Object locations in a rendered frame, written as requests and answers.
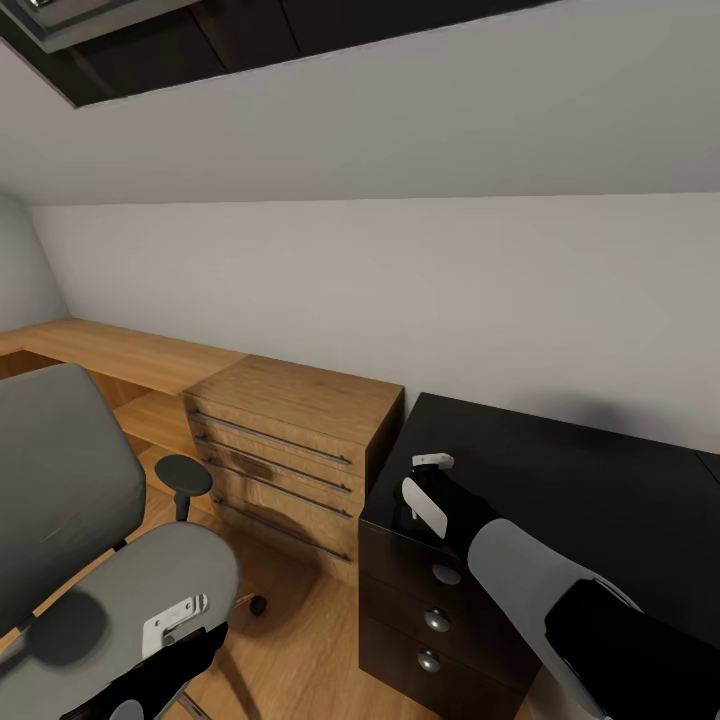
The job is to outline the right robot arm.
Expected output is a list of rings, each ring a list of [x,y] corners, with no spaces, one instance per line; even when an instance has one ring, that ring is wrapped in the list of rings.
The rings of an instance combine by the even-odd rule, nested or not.
[[[597,720],[720,720],[720,649],[642,612],[443,471],[413,457],[393,489],[459,556],[532,650]]]

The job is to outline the swivel chair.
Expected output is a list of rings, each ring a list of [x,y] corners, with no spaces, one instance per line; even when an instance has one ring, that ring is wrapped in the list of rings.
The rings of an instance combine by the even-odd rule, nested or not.
[[[60,716],[143,662],[144,624],[173,605],[206,595],[210,609],[170,632],[175,641],[230,619],[241,566],[216,531],[187,521],[191,497],[213,478],[199,461],[163,457],[157,477],[176,491],[176,521],[127,543],[144,521],[146,473],[89,372],[62,363],[0,380],[0,639],[19,636],[0,655],[0,720]],[[108,550],[38,617],[33,611]],[[185,691],[195,720],[211,720]]]

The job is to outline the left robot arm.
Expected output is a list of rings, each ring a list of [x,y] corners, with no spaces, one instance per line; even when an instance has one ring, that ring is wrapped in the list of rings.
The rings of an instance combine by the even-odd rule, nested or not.
[[[153,720],[187,681],[212,665],[222,647],[227,621],[208,632],[201,627],[178,641],[169,635],[210,606],[211,600],[198,594],[150,618],[143,627],[143,662],[76,702],[60,720]]]

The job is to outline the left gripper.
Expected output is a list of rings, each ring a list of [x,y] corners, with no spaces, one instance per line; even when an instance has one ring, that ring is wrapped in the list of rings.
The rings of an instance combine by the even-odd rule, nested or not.
[[[222,647],[227,633],[227,621],[208,632],[206,628],[201,627],[133,667],[139,670],[152,665],[163,672],[166,679],[166,695],[160,711],[187,681],[191,681],[212,665],[216,650]]]

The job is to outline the desktop computer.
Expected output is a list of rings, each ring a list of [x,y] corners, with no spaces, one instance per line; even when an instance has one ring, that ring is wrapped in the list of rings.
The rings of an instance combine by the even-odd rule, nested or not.
[[[541,667],[526,698],[533,720],[597,720],[572,698],[546,665]]]

